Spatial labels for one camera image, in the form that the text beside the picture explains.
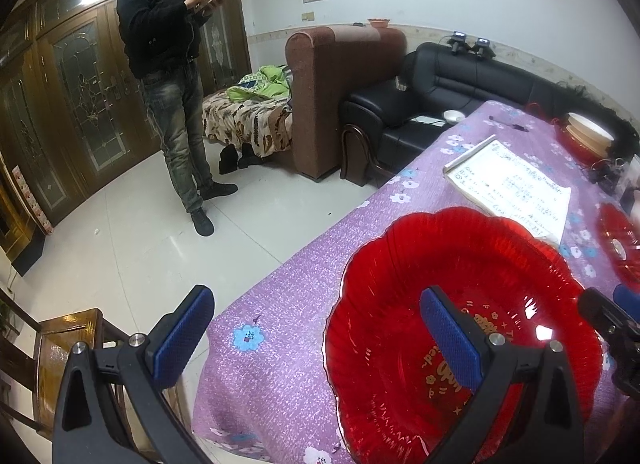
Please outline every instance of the faded jeans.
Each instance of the faded jeans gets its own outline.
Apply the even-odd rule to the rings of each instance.
[[[142,85],[171,182],[184,208],[193,213],[202,207],[198,190],[213,184],[203,142],[203,91],[198,66],[191,62],[154,72],[142,79]]]

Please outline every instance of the jacket zipper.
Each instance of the jacket zipper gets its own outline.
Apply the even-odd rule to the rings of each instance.
[[[191,21],[189,21],[189,28],[191,29],[191,41],[189,41],[189,46],[187,47],[187,51],[184,53],[184,58],[187,61],[189,61],[189,50],[191,49],[191,45],[193,45],[193,41],[194,39],[196,39],[195,33],[193,31],[193,24],[191,23]]]

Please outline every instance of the black clothing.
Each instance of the black clothing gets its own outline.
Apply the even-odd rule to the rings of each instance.
[[[171,70],[198,57],[200,27],[208,17],[185,0],[118,0],[120,37],[137,79]]]

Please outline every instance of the upturned brown sofa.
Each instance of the upturned brown sofa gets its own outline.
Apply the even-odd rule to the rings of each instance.
[[[406,37],[395,29],[313,27],[289,38],[297,171],[318,179],[341,164],[340,102],[354,90],[397,76],[405,53]]]

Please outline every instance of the floral tablecloth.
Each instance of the floral tablecloth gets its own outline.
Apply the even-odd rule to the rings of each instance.
[[[529,132],[491,121],[490,115]],[[361,245],[400,216],[473,208],[445,180],[442,167],[493,133],[556,183],[572,188],[560,251],[581,284],[612,295],[619,280],[595,234],[598,208],[608,197],[556,142],[550,124],[489,101],[211,323],[209,357],[194,407],[195,434],[265,462],[353,462],[340,441],[335,399],[322,364],[322,335],[344,268]],[[622,400],[612,386],[607,356],[603,369],[586,426],[589,460]]]

